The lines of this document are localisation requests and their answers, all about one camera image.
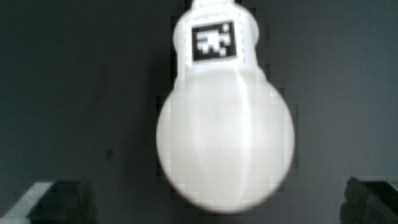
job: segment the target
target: white plastic object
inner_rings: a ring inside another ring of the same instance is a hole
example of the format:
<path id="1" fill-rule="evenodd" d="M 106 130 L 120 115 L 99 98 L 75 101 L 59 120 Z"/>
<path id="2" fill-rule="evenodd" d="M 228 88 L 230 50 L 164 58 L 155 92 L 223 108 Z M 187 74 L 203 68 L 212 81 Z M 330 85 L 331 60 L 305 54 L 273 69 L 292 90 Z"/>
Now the white plastic object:
<path id="1" fill-rule="evenodd" d="M 209 211 L 253 208 L 283 183 L 294 123 L 258 67 L 258 24 L 232 0 L 196 0 L 175 30 L 178 78 L 159 118 L 171 184 Z"/>

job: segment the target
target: dark gray background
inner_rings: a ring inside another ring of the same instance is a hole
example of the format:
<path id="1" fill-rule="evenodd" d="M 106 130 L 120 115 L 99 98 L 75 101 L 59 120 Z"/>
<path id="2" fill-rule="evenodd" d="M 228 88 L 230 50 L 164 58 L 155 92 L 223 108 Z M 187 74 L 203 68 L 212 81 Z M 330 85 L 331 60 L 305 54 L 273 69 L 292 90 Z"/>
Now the dark gray background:
<path id="1" fill-rule="evenodd" d="M 214 215 L 159 169 L 173 16 L 191 2 L 0 1 L 0 214 L 36 181 L 86 175 L 104 224 L 333 224 L 349 177 L 398 176 L 398 1 L 242 4 L 298 124 L 296 164 L 273 199 L 241 215 Z"/>

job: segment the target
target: gray wall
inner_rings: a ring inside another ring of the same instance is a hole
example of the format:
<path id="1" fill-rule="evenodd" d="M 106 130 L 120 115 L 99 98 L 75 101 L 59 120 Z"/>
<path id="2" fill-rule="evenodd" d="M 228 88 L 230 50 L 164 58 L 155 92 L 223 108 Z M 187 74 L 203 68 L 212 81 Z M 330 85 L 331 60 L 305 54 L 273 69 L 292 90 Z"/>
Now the gray wall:
<path id="1" fill-rule="evenodd" d="M 398 177 L 398 1 L 242 4 L 298 124 L 296 164 L 269 203 L 242 215 L 203 212 L 159 169 L 186 2 L 3 1 L 0 214 L 36 181 L 86 175 L 102 223 L 333 224 L 349 177 Z"/>

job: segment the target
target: white bulb-shaped object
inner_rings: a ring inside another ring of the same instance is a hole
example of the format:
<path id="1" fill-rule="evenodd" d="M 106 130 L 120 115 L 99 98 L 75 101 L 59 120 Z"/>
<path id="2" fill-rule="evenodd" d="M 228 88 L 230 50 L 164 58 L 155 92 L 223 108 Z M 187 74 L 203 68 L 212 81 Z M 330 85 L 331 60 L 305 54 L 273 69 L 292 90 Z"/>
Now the white bulb-shaped object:
<path id="1" fill-rule="evenodd" d="M 294 123 L 258 66 L 258 25 L 232 0 L 198 0 L 175 31 L 178 78 L 159 118 L 171 184 L 209 211 L 253 208 L 283 183 Z"/>

